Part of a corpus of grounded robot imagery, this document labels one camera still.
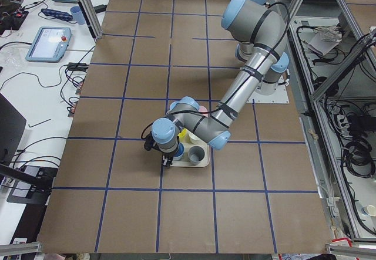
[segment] computer monitor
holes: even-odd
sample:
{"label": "computer monitor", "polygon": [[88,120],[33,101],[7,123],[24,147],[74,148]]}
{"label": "computer monitor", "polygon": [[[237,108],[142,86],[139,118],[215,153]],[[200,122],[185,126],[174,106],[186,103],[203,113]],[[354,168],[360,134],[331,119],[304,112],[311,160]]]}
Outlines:
{"label": "computer monitor", "polygon": [[26,126],[26,119],[0,93],[0,163],[10,165]]}

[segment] tablet screen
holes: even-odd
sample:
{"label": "tablet screen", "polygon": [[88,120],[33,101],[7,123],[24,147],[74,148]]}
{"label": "tablet screen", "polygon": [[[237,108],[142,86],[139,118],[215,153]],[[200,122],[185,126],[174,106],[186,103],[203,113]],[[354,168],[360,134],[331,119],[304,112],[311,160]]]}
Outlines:
{"label": "tablet screen", "polygon": [[32,58],[54,57],[64,31],[64,29],[43,29],[30,56]]}

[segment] black stand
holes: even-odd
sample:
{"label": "black stand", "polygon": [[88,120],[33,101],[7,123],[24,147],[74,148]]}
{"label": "black stand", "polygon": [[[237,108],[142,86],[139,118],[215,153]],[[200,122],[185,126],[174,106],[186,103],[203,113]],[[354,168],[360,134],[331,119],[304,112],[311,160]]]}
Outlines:
{"label": "black stand", "polygon": [[[23,204],[46,204],[51,193],[53,178],[56,176],[58,169],[39,167],[36,177],[10,168],[0,163],[0,174],[18,180],[14,188],[9,193],[7,202]],[[20,181],[30,184],[25,197],[15,196],[14,192],[18,191]]]}

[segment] white cup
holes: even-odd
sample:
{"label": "white cup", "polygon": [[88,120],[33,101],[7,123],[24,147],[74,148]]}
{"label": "white cup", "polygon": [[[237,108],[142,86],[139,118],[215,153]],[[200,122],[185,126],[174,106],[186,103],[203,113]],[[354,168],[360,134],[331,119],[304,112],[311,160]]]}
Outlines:
{"label": "white cup", "polygon": [[374,207],[373,205],[368,205],[366,207],[363,207],[362,212],[365,215],[368,215],[368,216],[371,216],[371,217],[376,217],[376,207]]}
{"label": "white cup", "polygon": [[205,151],[200,146],[193,146],[188,151],[188,158],[193,165],[198,165],[205,158]]}
{"label": "white cup", "polygon": [[189,140],[192,144],[201,143],[201,139],[199,137],[197,137],[195,134],[193,134],[192,132],[188,131],[188,136],[189,136]]}

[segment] cardboard table surface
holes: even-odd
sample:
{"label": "cardboard table surface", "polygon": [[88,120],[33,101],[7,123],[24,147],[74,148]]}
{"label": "cardboard table surface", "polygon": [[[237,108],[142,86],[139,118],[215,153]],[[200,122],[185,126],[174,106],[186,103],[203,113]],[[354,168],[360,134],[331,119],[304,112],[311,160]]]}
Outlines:
{"label": "cardboard table surface", "polygon": [[45,252],[323,252],[330,239],[290,104],[246,104],[205,168],[161,168],[141,131],[242,66],[229,0],[110,0],[39,241]]}

